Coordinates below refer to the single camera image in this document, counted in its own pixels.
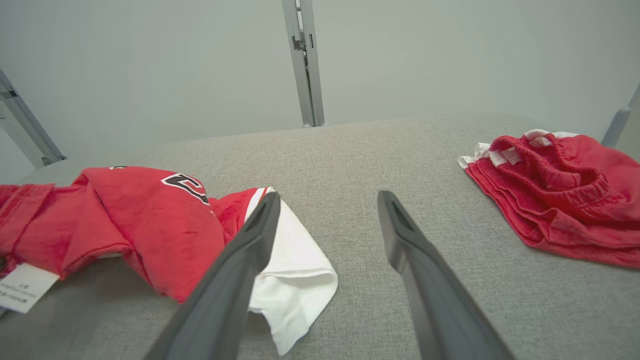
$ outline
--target white fabric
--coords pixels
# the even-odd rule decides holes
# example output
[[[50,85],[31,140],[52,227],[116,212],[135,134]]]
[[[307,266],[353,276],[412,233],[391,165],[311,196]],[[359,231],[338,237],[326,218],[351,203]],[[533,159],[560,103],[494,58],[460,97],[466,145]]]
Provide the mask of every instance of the white fabric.
[[[249,201],[246,221],[264,188]],[[322,313],[338,287],[338,276],[289,206],[280,201],[278,228],[267,267],[255,278],[249,311],[262,313],[278,354],[286,354]]]
[[[524,136],[529,139],[529,145],[533,147],[546,147],[551,146],[551,141],[545,137],[548,134],[550,133],[546,130],[533,129],[524,133]],[[564,131],[552,134],[556,138],[569,138],[578,135]],[[477,143],[473,156],[458,156],[458,165],[463,169],[468,168],[469,164],[475,163],[481,158],[490,158],[493,166],[498,166],[507,162],[515,164],[522,160],[514,148],[509,148],[504,151],[491,151],[489,150],[490,147],[491,144],[488,143]]]

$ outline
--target folded cloth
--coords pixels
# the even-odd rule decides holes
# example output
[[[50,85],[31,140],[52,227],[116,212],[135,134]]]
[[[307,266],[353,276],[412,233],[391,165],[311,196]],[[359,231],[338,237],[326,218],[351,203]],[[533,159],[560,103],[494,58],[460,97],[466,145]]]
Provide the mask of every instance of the folded cloth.
[[[622,152],[536,129],[479,143],[458,163],[526,245],[640,268],[640,165]]]
[[[245,221],[259,197],[273,188],[258,189]],[[249,310],[262,313],[271,327],[278,354],[286,354],[307,333],[338,286],[338,277],[289,206],[281,201],[276,237],[267,267],[255,278]]]
[[[0,275],[27,262],[64,279],[119,254],[157,292],[184,302],[270,191],[207,198],[194,177],[143,167],[88,168],[66,187],[0,186],[0,256],[8,263]],[[306,334],[336,288],[333,267],[281,202],[271,259],[250,299],[281,354]]]

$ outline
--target gray table surface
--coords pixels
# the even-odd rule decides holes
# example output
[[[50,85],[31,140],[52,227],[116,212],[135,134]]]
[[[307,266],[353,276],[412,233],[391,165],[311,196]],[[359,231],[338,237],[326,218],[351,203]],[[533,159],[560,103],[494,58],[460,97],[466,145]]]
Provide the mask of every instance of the gray table surface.
[[[419,358],[380,238],[379,190],[396,193],[518,359],[639,359],[640,273],[526,247],[456,162],[476,142],[535,127],[475,114],[208,138],[62,161],[26,181],[64,185],[84,167],[139,165],[194,175],[213,197],[274,186],[339,275],[287,359]],[[177,306],[121,259],[103,259],[54,285],[27,315],[0,318],[1,357],[141,359]],[[249,315],[239,358],[277,358],[258,315]]]

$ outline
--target clothing tag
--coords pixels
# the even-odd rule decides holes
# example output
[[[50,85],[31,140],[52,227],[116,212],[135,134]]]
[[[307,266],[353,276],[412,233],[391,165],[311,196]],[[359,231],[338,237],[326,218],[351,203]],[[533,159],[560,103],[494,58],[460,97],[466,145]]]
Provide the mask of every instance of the clothing tag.
[[[504,158],[508,162],[510,162],[512,165],[515,165],[515,163],[519,163],[522,161],[522,159],[520,159],[520,155],[518,155],[518,152],[516,151],[515,148],[506,149],[501,153],[502,153],[502,156],[504,156]]]
[[[0,280],[0,306],[26,313],[59,278],[47,270],[20,264]]]

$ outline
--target red fabric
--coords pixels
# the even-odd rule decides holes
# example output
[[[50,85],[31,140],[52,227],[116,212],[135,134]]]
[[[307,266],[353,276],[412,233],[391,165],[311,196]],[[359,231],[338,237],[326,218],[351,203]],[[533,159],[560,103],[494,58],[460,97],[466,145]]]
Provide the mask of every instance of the red fabric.
[[[196,179],[143,167],[88,168],[66,187],[0,186],[3,275],[27,262],[64,278],[120,253],[156,291],[184,302],[254,193],[207,199]]]
[[[551,146],[499,137],[490,150],[514,148],[521,161],[481,158],[466,171],[526,245],[640,268],[640,165],[588,136],[546,138]]]

